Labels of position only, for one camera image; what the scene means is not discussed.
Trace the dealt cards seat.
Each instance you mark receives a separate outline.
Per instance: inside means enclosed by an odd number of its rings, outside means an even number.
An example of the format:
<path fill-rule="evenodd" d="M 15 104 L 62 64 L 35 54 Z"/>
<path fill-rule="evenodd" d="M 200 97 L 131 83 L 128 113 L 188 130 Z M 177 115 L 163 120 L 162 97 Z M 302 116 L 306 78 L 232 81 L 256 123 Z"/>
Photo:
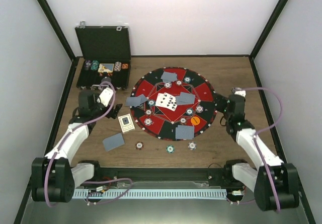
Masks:
<path fill-rule="evenodd" d="M 175 130 L 175 139 L 191 140 L 194 138 L 194 126 L 178 125 Z"/>
<path fill-rule="evenodd" d="M 137 106 L 140 106 L 141 104 L 145 103 L 147 100 L 148 100 L 148 98 L 144 94 L 141 94 L 136 97 L 128 97 L 126 99 L 125 106 L 137 107 Z"/>
<path fill-rule="evenodd" d="M 175 82 L 178 80 L 177 78 L 177 74 L 176 73 L 173 73 L 173 72 L 167 72 L 167 71 L 164 71 L 162 76 L 161 76 L 161 79 L 164 81 L 164 82 Z"/>

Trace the blue backed card deck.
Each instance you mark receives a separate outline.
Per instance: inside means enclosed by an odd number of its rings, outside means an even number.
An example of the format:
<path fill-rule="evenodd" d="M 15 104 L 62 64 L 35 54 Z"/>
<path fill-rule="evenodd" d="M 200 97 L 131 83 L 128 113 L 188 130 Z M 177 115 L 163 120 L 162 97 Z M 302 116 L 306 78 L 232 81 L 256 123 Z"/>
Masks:
<path fill-rule="evenodd" d="M 125 144 L 123 135 L 121 133 L 115 134 L 103 140 L 105 151 L 109 152 Z"/>

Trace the teal chips seat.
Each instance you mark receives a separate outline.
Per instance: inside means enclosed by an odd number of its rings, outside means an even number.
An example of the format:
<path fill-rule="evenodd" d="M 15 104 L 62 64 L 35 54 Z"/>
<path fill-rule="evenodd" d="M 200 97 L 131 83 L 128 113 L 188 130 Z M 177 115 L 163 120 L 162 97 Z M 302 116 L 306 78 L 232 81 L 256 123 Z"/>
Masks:
<path fill-rule="evenodd" d="M 190 81 L 191 81 L 191 78 L 190 77 L 185 77 L 184 78 L 184 82 L 189 83 Z"/>
<path fill-rule="evenodd" d="M 192 108 L 188 108 L 186 110 L 186 114 L 189 115 L 189 116 L 192 116 L 194 114 L 194 110 Z"/>
<path fill-rule="evenodd" d="M 154 100 L 149 100 L 147 103 L 148 103 L 149 106 L 154 106 L 155 105 L 155 101 Z"/>

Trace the blue backed burn card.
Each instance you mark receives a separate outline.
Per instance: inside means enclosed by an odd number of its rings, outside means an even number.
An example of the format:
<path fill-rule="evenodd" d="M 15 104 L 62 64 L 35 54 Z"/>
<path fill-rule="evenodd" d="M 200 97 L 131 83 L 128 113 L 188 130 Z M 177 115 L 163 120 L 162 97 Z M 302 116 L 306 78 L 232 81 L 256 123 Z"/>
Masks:
<path fill-rule="evenodd" d="M 181 92 L 180 95 L 176 96 L 177 105 L 191 105 L 194 103 L 195 103 L 194 94 Z"/>

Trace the teal chips top seat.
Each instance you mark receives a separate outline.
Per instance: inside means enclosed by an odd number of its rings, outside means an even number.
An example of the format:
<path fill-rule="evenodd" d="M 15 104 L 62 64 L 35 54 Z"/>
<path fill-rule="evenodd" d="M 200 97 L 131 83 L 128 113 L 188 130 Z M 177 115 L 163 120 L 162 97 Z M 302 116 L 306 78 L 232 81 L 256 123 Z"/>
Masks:
<path fill-rule="evenodd" d="M 185 77 L 184 78 L 184 82 L 189 83 L 190 81 L 191 81 L 191 78 L 190 77 Z"/>

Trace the red black chip stack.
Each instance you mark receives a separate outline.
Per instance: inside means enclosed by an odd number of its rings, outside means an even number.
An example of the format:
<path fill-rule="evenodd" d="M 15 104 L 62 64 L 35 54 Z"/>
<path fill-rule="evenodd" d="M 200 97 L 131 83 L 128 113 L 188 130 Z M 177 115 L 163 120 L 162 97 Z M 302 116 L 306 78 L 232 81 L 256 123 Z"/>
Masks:
<path fill-rule="evenodd" d="M 142 142 L 137 142 L 136 145 L 135 145 L 135 148 L 137 150 L 142 150 L 144 147 L 144 144 Z"/>

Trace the dealt cards bottom seat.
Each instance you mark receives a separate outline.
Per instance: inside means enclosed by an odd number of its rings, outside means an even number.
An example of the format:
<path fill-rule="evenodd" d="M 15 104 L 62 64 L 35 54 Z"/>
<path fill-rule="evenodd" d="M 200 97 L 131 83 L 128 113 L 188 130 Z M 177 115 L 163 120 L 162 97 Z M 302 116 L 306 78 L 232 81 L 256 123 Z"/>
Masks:
<path fill-rule="evenodd" d="M 194 138 L 194 126 L 178 125 L 175 130 L 175 139 L 191 140 Z"/>

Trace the six of spades card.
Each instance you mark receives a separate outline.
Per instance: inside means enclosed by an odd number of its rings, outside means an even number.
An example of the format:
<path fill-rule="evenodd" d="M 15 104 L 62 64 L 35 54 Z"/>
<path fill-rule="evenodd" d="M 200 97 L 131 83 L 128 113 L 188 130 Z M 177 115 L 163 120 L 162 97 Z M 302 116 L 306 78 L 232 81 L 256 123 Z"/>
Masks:
<path fill-rule="evenodd" d="M 171 94 L 169 94 L 169 93 L 163 93 L 164 94 L 164 106 L 163 107 L 165 107 L 165 99 L 166 99 L 166 97 L 167 97 L 167 95 L 170 95 L 170 96 L 173 96 L 173 95 L 171 95 Z"/>

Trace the white purple chip stack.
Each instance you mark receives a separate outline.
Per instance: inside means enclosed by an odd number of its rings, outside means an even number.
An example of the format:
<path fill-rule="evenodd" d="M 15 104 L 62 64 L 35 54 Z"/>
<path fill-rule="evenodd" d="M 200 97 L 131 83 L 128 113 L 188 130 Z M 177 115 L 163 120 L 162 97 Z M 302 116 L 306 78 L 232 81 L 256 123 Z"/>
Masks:
<path fill-rule="evenodd" d="M 197 147 L 197 145 L 196 145 L 196 143 L 194 141 L 191 141 L 191 142 L 188 143 L 188 148 L 190 150 L 195 150 L 196 147 Z"/>

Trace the nine of spades card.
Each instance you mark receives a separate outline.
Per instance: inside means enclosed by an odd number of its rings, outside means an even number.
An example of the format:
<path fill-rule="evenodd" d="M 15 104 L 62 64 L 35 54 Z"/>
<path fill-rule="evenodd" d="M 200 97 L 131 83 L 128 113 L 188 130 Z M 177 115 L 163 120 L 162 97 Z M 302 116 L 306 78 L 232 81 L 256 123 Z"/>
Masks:
<path fill-rule="evenodd" d="M 165 99 L 165 107 L 171 111 L 175 111 L 177 108 L 176 98 L 170 95 L 167 95 Z"/>

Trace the white blue chips top seat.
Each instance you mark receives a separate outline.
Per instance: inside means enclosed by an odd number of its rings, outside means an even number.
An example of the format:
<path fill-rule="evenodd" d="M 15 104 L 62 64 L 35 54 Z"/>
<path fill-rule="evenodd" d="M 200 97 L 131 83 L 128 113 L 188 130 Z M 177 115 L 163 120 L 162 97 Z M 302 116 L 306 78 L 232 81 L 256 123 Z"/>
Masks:
<path fill-rule="evenodd" d="M 164 83 L 164 87 L 167 88 L 167 89 L 169 89 L 169 88 L 172 87 L 172 83 L 171 82 L 165 82 Z"/>

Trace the dealt cards top seat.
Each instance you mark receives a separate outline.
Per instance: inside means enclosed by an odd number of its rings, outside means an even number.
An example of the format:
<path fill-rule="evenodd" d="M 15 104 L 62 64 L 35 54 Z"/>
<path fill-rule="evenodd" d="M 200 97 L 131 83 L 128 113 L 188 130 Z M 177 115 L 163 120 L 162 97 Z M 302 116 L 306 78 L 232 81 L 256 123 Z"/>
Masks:
<path fill-rule="evenodd" d="M 173 72 L 167 72 L 167 71 L 164 71 L 162 76 L 161 76 L 161 79 L 164 81 L 164 82 L 175 82 L 178 80 L 177 78 L 177 74 L 176 73 L 173 73 Z"/>

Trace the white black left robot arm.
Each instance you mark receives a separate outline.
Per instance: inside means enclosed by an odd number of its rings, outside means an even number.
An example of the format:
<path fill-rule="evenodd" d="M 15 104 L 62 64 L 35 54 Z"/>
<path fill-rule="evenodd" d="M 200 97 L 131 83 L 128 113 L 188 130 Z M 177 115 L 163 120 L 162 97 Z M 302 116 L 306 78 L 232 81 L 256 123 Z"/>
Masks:
<path fill-rule="evenodd" d="M 101 86 L 101 92 L 82 91 L 78 107 L 69 121 L 67 130 L 56 146 L 44 157 L 35 158 L 31 165 L 31 196 L 35 202 L 67 203 L 76 187 L 85 181 L 96 186 L 102 182 L 103 173 L 94 162 L 71 162 L 81 144 L 90 136 L 96 122 L 104 117 L 116 118 L 120 104 L 115 105 L 113 86 Z"/>

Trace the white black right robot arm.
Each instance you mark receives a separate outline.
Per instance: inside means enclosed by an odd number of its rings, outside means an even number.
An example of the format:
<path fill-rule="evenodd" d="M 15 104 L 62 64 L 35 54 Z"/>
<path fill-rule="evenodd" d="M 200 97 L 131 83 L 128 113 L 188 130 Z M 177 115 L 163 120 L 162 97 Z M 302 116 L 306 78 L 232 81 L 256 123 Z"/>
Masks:
<path fill-rule="evenodd" d="M 223 114 L 227 133 L 248 154 L 248 163 L 231 165 L 224 171 L 224 181 L 235 185 L 239 181 L 254 194 L 255 203 L 262 211 L 297 208 L 299 179 L 297 168 L 285 163 L 260 139 L 259 131 L 245 119 L 246 93 L 237 90 L 228 97 L 214 94 L 216 110 Z"/>

